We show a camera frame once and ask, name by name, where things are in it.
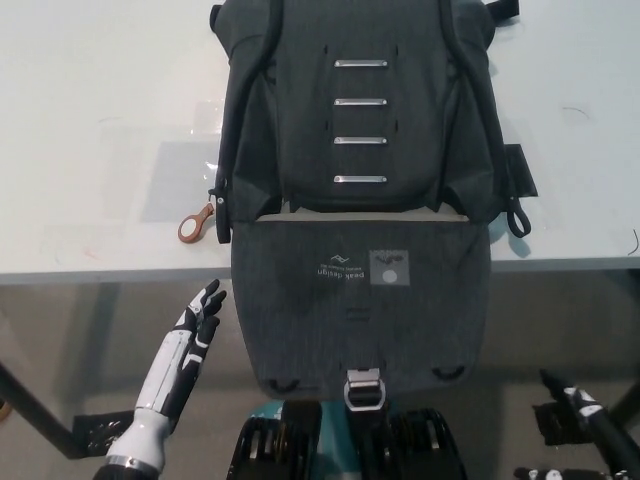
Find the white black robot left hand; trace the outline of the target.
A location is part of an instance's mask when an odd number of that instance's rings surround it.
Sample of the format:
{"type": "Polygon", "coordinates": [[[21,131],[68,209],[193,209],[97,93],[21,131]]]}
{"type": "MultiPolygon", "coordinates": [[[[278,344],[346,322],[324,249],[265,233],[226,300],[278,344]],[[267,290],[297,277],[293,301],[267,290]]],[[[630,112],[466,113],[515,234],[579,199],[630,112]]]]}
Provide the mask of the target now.
{"type": "Polygon", "coordinates": [[[157,479],[165,444],[199,378],[227,292],[214,280],[186,305],[165,335],[137,398],[133,421],[109,447],[96,479],[157,479]]]}

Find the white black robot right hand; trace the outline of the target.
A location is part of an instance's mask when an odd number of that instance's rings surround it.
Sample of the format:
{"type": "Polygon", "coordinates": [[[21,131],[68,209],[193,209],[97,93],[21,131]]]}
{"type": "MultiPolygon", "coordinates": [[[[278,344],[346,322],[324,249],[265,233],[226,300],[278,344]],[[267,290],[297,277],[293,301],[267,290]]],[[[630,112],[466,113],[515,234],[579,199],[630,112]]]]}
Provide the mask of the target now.
{"type": "Polygon", "coordinates": [[[605,471],[585,468],[518,467],[516,479],[637,479],[639,444],[609,410],[585,389],[542,369],[540,377],[553,401],[533,408],[547,446],[592,444],[605,471]]]}

